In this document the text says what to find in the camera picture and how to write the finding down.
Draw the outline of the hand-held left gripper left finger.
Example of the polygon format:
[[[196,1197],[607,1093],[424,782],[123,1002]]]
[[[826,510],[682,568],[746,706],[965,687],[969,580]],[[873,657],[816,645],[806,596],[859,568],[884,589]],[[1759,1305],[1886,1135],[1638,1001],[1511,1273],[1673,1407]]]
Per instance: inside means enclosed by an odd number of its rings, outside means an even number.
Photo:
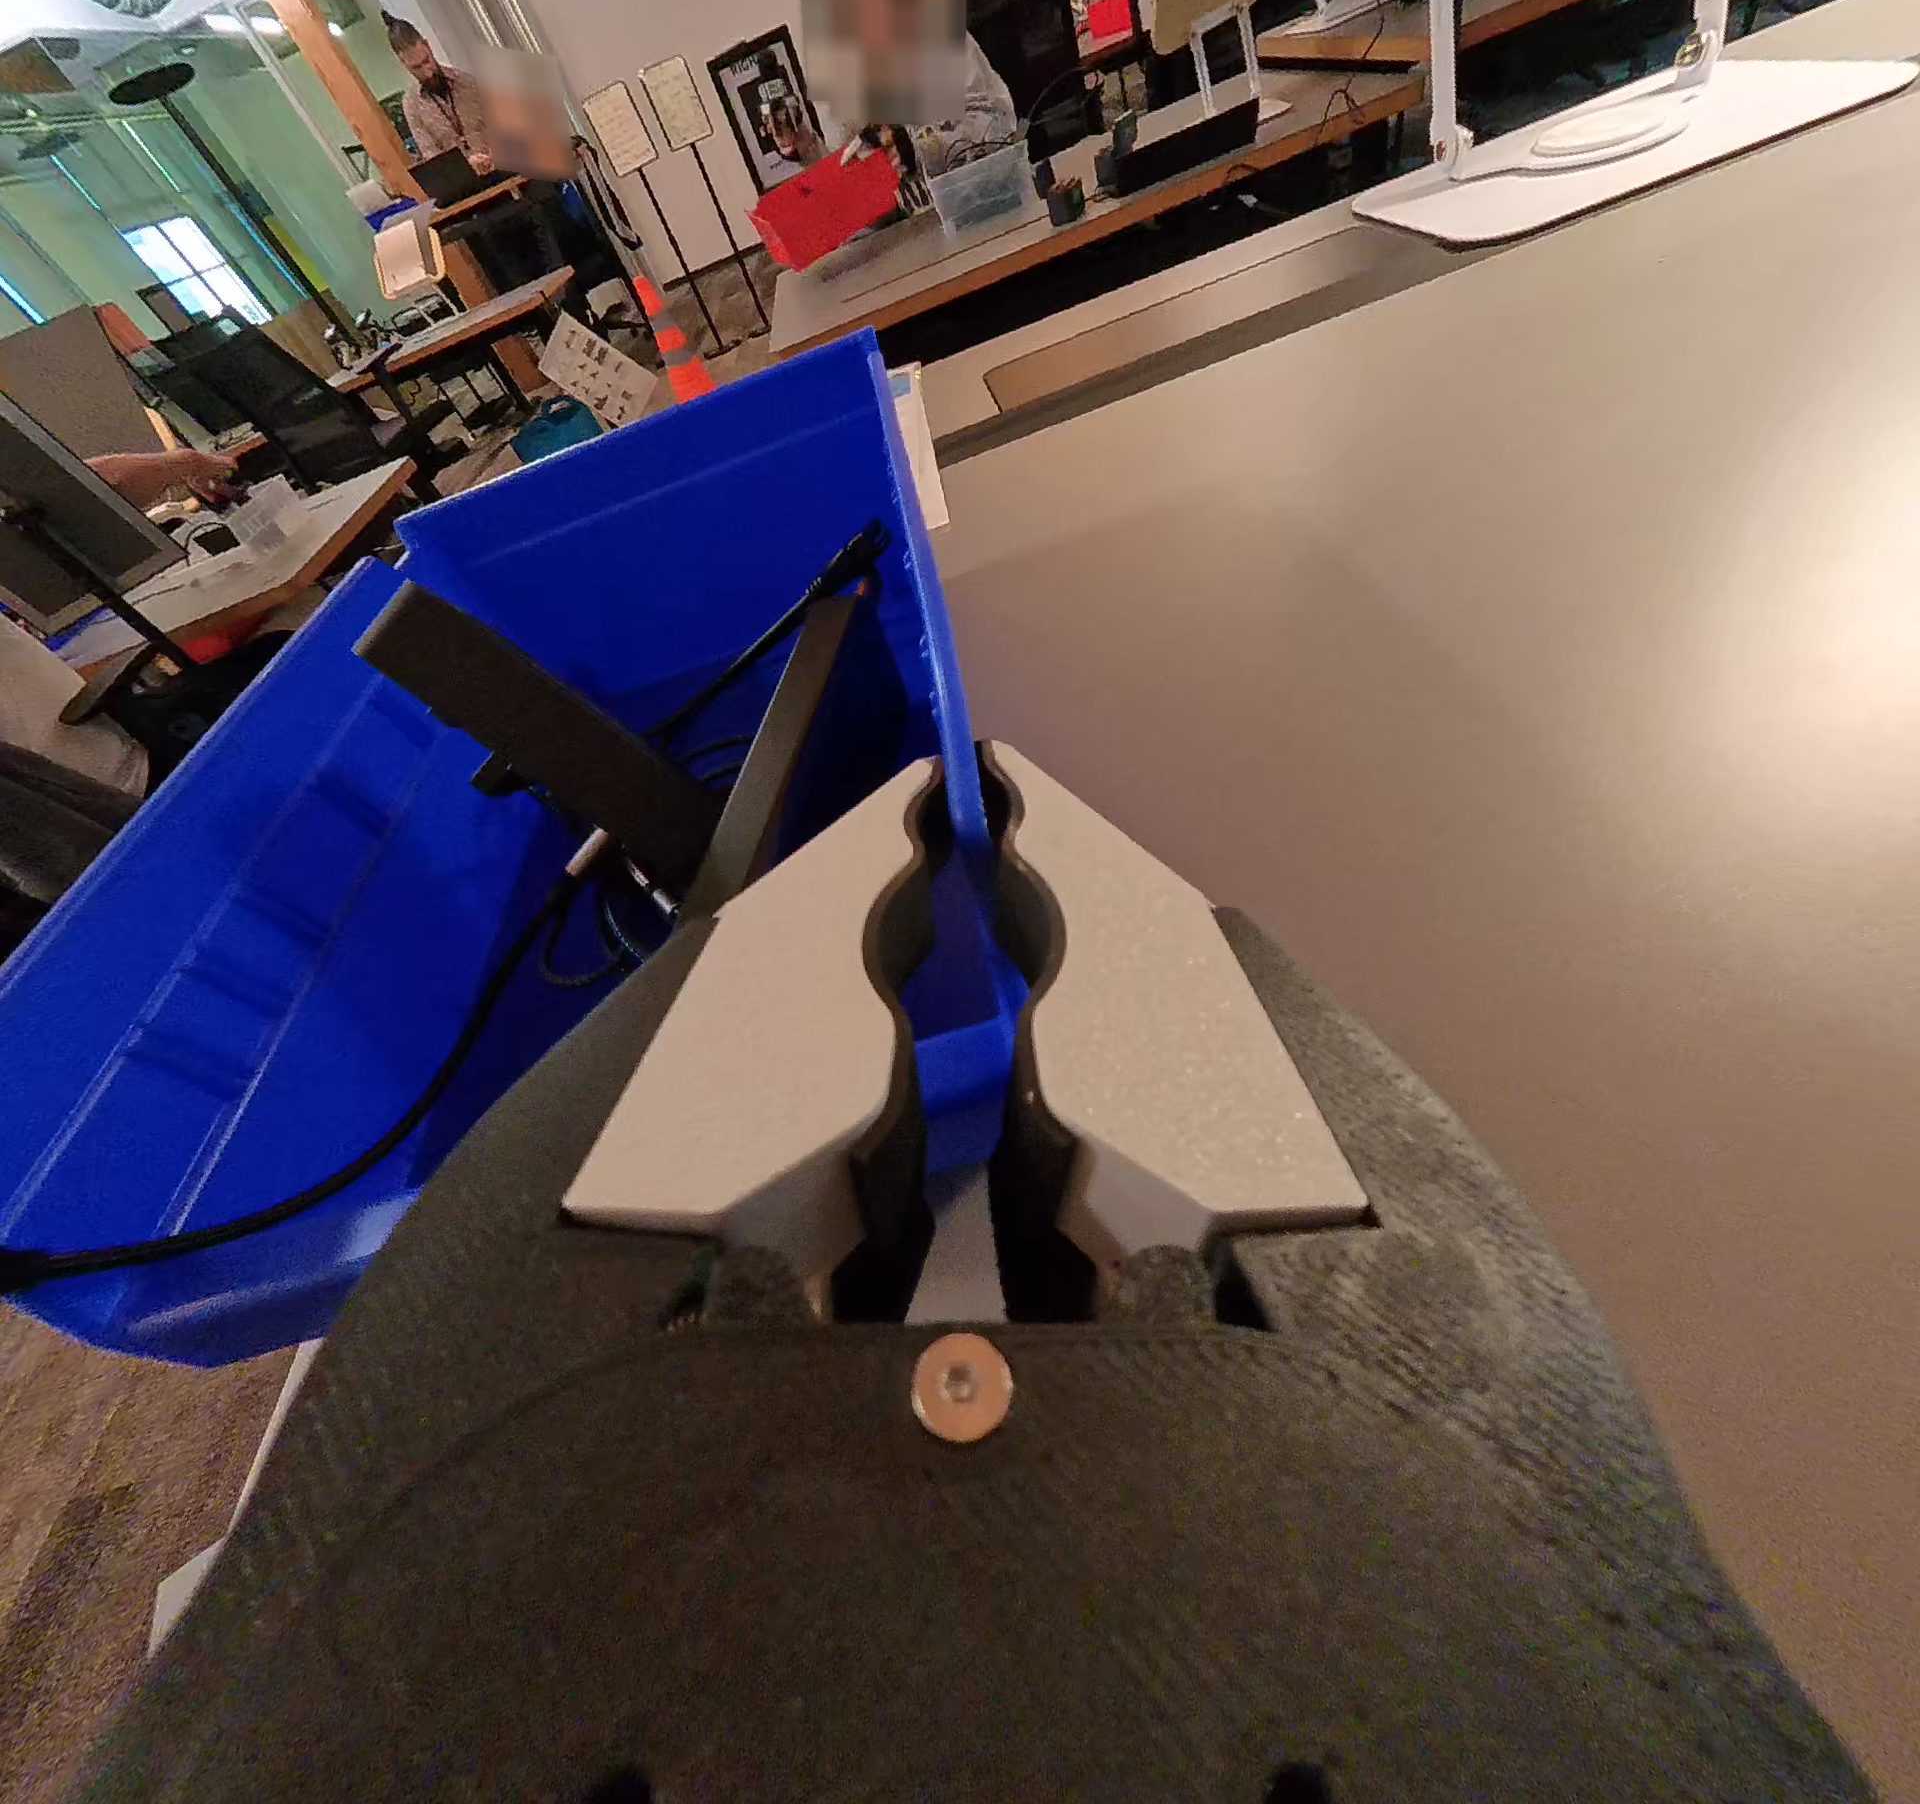
[[[566,1220],[768,1251],[840,1312],[904,1312],[932,1229],[904,987],[941,812],[941,767],[913,761],[715,912]]]

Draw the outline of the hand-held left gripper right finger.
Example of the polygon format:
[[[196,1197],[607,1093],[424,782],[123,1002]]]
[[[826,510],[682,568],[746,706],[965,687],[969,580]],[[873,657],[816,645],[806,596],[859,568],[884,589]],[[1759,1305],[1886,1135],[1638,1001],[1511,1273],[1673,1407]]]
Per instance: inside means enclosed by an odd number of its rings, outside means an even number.
[[[1004,742],[994,947],[1022,983],[987,1167],[1009,1321],[1087,1321],[1145,1254],[1365,1225],[1365,1188],[1213,904]]]

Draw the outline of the black USB hub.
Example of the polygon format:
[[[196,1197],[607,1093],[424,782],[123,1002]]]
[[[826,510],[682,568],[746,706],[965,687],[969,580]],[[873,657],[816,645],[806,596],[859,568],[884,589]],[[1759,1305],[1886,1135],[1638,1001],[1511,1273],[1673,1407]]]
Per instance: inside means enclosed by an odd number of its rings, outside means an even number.
[[[672,901],[685,901],[723,801],[516,642],[418,584],[370,620],[352,656],[538,786]]]

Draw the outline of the large blue plastic bin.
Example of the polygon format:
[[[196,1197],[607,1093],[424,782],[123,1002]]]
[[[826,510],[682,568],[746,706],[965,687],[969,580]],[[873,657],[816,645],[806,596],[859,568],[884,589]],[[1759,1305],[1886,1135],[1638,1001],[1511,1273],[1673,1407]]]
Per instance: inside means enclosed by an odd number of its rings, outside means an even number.
[[[999,1130],[1020,979],[927,515],[873,336],[831,340],[402,522],[5,962],[5,1301],[89,1348],[222,1366],[335,1323],[467,1130],[665,950],[687,880],[382,678],[402,589],[660,748],[749,786],[798,631],[723,680],[862,529],[856,620],[770,858],[935,761],[927,960],[904,978],[926,1176]]]

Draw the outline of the slim dark USB hub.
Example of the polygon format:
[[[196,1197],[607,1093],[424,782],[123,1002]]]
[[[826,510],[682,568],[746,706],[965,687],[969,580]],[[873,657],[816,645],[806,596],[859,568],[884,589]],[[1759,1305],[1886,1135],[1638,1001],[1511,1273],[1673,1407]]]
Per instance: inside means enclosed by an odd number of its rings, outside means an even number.
[[[706,858],[681,902],[682,926],[713,917],[772,866],[789,794],[862,600],[853,591],[810,607]]]

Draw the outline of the wooden desk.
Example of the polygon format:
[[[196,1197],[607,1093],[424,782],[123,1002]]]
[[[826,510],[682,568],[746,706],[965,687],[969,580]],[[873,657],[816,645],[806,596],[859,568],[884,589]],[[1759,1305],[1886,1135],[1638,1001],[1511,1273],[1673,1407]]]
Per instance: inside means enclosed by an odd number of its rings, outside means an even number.
[[[139,585],[130,607],[179,651],[213,635],[246,631],[335,566],[352,562],[361,537],[411,499],[414,475],[411,460],[395,460],[317,496],[299,496],[280,513],[279,542],[190,560],[183,573]]]

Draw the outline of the orange traffic cone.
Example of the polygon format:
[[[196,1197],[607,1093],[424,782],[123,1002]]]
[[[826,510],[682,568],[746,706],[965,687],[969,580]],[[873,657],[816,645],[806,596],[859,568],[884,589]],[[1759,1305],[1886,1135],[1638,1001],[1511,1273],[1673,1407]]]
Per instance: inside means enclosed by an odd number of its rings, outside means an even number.
[[[660,350],[665,383],[676,403],[685,406],[687,401],[713,393],[715,379],[709,372],[706,353],[694,339],[687,339],[681,317],[643,267],[637,267],[632,292],[642,310],[642,319],[651,334],[655,348]]]

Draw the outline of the printed picture sheet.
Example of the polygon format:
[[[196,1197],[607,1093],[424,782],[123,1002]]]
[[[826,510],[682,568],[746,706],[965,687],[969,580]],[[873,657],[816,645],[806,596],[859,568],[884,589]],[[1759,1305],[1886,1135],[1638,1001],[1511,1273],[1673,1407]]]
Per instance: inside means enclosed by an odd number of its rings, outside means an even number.
[[[601,428],[627,428],[648,413],[656,374],[562,310],[540,346],[540,377],[587,408]]]

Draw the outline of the long wooden workbench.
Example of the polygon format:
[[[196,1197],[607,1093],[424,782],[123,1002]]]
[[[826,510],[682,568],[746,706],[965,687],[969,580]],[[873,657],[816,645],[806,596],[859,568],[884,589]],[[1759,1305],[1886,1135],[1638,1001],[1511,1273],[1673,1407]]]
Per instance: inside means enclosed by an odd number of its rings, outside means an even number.
[[[950,238],[932,212],[853,241],[772,295],[770,362],[875,331],[892,366],[946,362],[1119,287],[1351,197],[1389,175],[1414,71],[1280,72],[1285,112],[1254,144],[1132,197],[1098,188],[1054,225],[1044,203]]]

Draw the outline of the red plastic bin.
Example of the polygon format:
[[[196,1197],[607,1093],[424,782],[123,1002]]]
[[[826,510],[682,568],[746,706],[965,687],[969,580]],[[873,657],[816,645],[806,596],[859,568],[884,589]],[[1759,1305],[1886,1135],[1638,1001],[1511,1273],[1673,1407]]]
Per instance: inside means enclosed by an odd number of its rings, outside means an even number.
[[[785,273],[802,273],[900,210],[901,173],[875,144],[853,139],[749,210],[759,245]]]

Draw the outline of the grey computer monitor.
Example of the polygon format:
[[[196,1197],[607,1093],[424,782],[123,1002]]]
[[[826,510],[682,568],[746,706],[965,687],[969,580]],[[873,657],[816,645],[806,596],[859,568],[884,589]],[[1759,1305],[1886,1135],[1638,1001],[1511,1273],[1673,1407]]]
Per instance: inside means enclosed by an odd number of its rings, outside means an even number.
[[[89,471],[29,410],[3,401],[5,608],[29,629],[35,680],[56,687],[63,729],[114,719],[130,738],[190,746],[210,715],[192,661],[139,607],[142,589],[183,571],[188,549]],[[63,666],[43,640],[105,611],[130,651],[94,678]]]

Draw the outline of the clear plastic box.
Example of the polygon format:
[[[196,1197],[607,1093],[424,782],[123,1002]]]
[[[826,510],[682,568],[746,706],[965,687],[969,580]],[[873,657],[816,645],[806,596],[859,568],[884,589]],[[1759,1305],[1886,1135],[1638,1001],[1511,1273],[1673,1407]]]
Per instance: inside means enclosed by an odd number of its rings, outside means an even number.
[[[927,197],[949,241],[1029,220],[1041,210],[1025,143],[996,144],[927,178]]]

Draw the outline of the white sign on stand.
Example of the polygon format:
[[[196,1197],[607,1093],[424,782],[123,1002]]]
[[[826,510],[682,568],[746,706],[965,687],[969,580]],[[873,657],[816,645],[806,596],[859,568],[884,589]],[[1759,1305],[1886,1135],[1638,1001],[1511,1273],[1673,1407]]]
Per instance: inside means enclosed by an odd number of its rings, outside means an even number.
[[[642,68],[639,77],[651,103],[655,118],[668,139],[668,147],[672,153],[691,153],[700,184],[706,187],[718,229],[726,241],[731,267],[746,290],[749,304],[755,307],[759,334],[768,336],[772,327],[770,312],[763,304],[749,258],[731,232],[731,216],[726,215],[726,207],[718,200],[718,187],[713,184],[706,166],[706,144],[713,138],[713,125],[706,102],[696,87],[694,71],[685,57],[665,57],[663,62]]]
[[[718,327],[712,319],[704,290],[696,279],[696,269],[685,258],[682,245],[660,201],[660,193],[651,187],[648,171],[660,160],[660,144],[651,139],[651,133],[646,129],[642,118],[642,112],[634,102],[632,87],[624,80],[615,80],[601,90],[592,90],[584,99],[584,116],[587,116],[592,135],[597,138],[603,160],[607,160],[610,175],[620,182],[637,182],[642,192],[646,193],[648,210],[655,220],[660,223],[660,232],[665,234],[665,245],[672,254],[676,263],[681,267],[682,281],[687,292],[694,295],[700,310],[700,317],[709,326],[709,336],[715,340]]]

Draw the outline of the instruction board on white stand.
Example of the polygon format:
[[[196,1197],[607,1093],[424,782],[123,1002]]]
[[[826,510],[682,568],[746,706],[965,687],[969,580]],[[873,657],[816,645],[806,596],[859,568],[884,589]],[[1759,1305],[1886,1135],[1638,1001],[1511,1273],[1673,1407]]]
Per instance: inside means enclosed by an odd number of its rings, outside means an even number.
[[[1442,250],[1567,225],[1627,197],[1902,95],[1913,62],[1726,62],[1731,0],[1692,0],[1660,76],[1529,129],[1477,143],[1455,112],[1455,0],[1427,0],[1431,160],[1365,192],[1353,216]]]

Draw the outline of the black framed wall poster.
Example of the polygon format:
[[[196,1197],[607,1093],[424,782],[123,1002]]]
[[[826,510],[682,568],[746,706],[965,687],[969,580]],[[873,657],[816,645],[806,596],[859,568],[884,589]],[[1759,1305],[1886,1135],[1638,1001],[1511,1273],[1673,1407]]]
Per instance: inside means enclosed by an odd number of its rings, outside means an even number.
[[[785,24],[728,44],[706,62],[706,72],[755,197],[768,197],[826,157],[826,138]]]

